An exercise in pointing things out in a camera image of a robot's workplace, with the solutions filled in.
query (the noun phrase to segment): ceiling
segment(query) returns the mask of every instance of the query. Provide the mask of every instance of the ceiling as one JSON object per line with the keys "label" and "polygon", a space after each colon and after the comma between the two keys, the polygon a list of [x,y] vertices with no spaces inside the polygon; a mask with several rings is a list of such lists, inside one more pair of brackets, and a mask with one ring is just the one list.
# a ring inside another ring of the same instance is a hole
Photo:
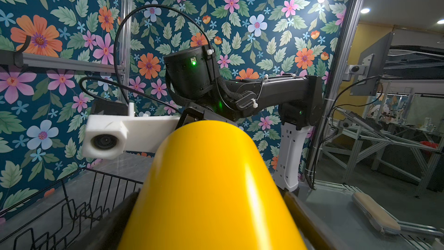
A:
{"label": "ceiling", "polygon": [[361,14],[360,20],[372,23],[401,25],[444,33],[443,0],[364,0],[363,8],[370,8]]}

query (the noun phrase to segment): camera lens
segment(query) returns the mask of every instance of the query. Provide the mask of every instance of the camera lens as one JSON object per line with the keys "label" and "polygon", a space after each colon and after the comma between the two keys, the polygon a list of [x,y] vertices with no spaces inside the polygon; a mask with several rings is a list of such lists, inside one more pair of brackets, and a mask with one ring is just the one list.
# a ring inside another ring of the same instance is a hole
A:
{"label": "camera lens", "polygon": [[111,134],[97,135],[92,139],[94,146],[100,150],[109,150],[117,145],[117,137]]}

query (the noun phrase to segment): yellow cylinder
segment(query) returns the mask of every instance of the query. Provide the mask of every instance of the yellow cylinder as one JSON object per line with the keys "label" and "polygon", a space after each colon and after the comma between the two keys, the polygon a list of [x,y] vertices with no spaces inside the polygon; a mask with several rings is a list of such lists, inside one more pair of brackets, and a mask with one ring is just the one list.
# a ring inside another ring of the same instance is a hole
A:
{"label": "yellow cylinder", "polygon": [[119,244],[144,249],[306,247],[252,139],[228,123],[199,121],[156,153]]}

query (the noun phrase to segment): black wire basket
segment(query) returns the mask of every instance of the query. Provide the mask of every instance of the black wire basket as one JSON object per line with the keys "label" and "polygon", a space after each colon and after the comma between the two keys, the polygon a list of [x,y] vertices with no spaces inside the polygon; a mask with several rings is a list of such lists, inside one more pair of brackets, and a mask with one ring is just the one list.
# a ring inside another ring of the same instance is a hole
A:
{"label": "black wire basket", "polygon": [[[2,211],[5,214],[36,202],[9,219],[0,229],[0,249],[66,249],[88,233],[142,182],[84,168]],[[51,195],[48,189],[58,187]]]}

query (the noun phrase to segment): black cable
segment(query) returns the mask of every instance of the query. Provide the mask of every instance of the black cable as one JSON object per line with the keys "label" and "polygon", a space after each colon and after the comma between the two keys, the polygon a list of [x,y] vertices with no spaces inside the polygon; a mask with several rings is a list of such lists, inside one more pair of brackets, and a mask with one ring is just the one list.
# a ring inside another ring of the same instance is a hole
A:
{"label": "black cable", "polygon": [[119,26],[119,28],[118,28],[118,30],[117,30],[117,32],[116,32],[116,34],[115,34],[115,41],[114,41],[114,72],[115,72],[115,74],[116,74],[116,77],[117,77],[117,82],[118,82],[118,84],[120,85],[120,86],[118,86],[118,85],[116,85],[116,86],[118,86],[119,88],[120,88],[120,91],[122,92],[122,96],[123,96],[123,98],[125,99],[125,102],[128,104],[129,103],[129,101],[128,101],[128,98],[126,97],[126,95],[125,95],[125,92],[123,91],[124,89],[126,89],[126,90],[128,90],[128,89],[130,89],[129,87],[127,87],[127,86],[124,86],[123,84],[122,84],[122,82],[120,81],[120,76],[119,76],[119,69],[118,69],[118,67],[117,67],[117,64],[118,64],[118,59],[117,59],[117,44],[119,43],[119,37],[120,37],[120,32],[122,31],[122,29],[123,29],[123,26],[125,25],[125,23],[132,17],[132,15],[133,14],[135,14],[135,13],[137,13],[137,12],[139,12],[140,10],[143,10],[143,9],[146,9],[146,8],[150,8],[150,7],[155,7],[155,8],[165,8],[165,9],[168,9],[168,10],[172,10],[172,11],[175,11],[176,13],[179,13],[179,14],[181,14],[182,16],[184,16],[185,18],[187,18],[188,20],[190,20],[194,25],[196,25],[197,26],[197,28],[199,29],[199,30],[201,30],[202,31],[202,34],[204,35],[204,37],[205,37],[205,39],[207,40],[207,42],[208,42],[208,46],[210,47],[210,49],[211,49],[211,45],[210,45],[210,40],[208,39],[208,36],[206,35],[206,33],[205,33],[205,31],[203,31],[201,28],[200,28],[200,26],[192,19],[192,18],[190,18],[189,16],[187,16],[185,13],[183,13],[182,11],[180,11],[180,10],[177,10],[177,9],[174,9],[174,8],[172,8],[172,7],[169,7],[169,6],[165,6],[165,5],[161,5],[161,4],[147,4],[147,5],[143,5],[143,6],[141,6],[141,7],[138,7],[138,8],[135,8],[134,10],[132,10],[123,20],[122,20],[122,22],[120,23],[120,26]]}
{"label": "black cable", "polygon": [[[358,80],[358,81],[356,81],[355,83],[353,83],[353,84],[347,86],[345,89],[343,89],[343,90],[342,90],[342,91],[336,96],[335,100],[333,101],[332,107],[330,108],[330,111],[328,112],[328,114],[327,114],[327,116],[326,116],[326,119],[325,119],[325,121],[324,121],[324,125],[323,125],[322,130],[321,130],[321,135],[324,134],[325,127],[326,127],[326,125],[327,125],[327,123],[328,123],[328,120],[329,120],[329,118],[330,118],[330,114],[331,114],[331,112],[332,112],[332,110],[333,110],[333,108],[334,108],[334,106],[335,106],[335,104],[336,104],[338,98],[339,98],[339,97],[340,97],[345,91],[347,91],[348,89],[352,88],[353,86],[358,85],[359,83],[362,83],[362,82],[364,82],[364,81],[367,81],[367,80],[370,80],[370,79],[374,79],[374,78],[381,78],[381,76],[380,76],[380,75],[375,75],[375,76],[372,76],[372,77],[369,77],[369,78],[364,78],[364,79],[362,79],[362,80]],[[314,155],[314,158],[316,158],[316,159],[318,158],[319,147],[321,146],[321,144],[322,144],[322,139],[319,140],[318,147],[316,148],[316,153],[315,153],[315,155]],[[309,180],[309,178],[308,178],[308,174],[307,174],[307,171],[308,171],[307,168],[305,169],[305,172],[304,172],[305,178],[307,179],[308,186],[309,186],[311,189],[314,189],[314,178],[315,178],[316,163],[317,163],[317,162],[316,162],[316,160],[315,160],[315,161],[313,162],[313,170],[312,170],[312,171],[313,171],[313,180]]]}
{"label": "black cable", "polygon": [[173,105],[171,105],[171,104],[169,104],[169,103],[166,103],[166,102],[164,102],[164,101],[161,101],[161,100],[159,100],[159,99],[157,99],[157,98],[155,98],[155,97],[151,97],[151,96],[149,96],[149,95],[147,95],[147,94],[145,94],[145,93],[142,93],[142,92],[139,92],[139,91],[137,91],[137,90],[134,90],[134,89],[132,89],[132,88],[130,88],[130,87],[127,87],[127,86],[125,86],[125,85],[123,85],[123,84],[119,84],[119,83],[116,83],[116,82],[114,82],[114,81],[110,81],[110,80],[102,79],[102,78],[98,78],[98,77],[93,77],[93,76],[86,76],[86,77],[83,77],[83,78],[81,78],[81,79],[79,80],[80,88],[81,88],[82,91],[83,91],[85,94],[87,94],[88,96],[91,96],[91,97],[94,97],[94,98],[99,98],[99,99],[104,99],[104,100],[110,101],[110,100],[108,100],[108,99],[105,99],[104,97],[100,97],[100,96],[94,95],[94,94],[91,93],[90,91],[86,90],[86,88],[84,88],[83,85],[82,85],[82,83],[85,82],[86,80],[97,80],[97,81],[102,81],[102,82],[105,82],[105,83],[108,83],[108,84],[111,84],[111,85],[115,85],[115,86],[119,87],[121,90],[122,90],[122,89],[125,89],[125,90],[128,90],[128,91],[130,91],[130,92],[133,92],[133,93],[136,93],[136,94],[138,94],[138,95],[141,95],[142,97],[147,97],[147,98],[149,98],[150,100],[153,100],[153,101],[157,101],[157,102],[159,102],[159,103],[162,103],[162,104],[166,105],[167,107],[172,108],[172,109],[176,110],[177,112],[179,112],[180,114],[182,114],[182,112],[180,112],[180,110],[179,110],[177,107],[174,107]]}

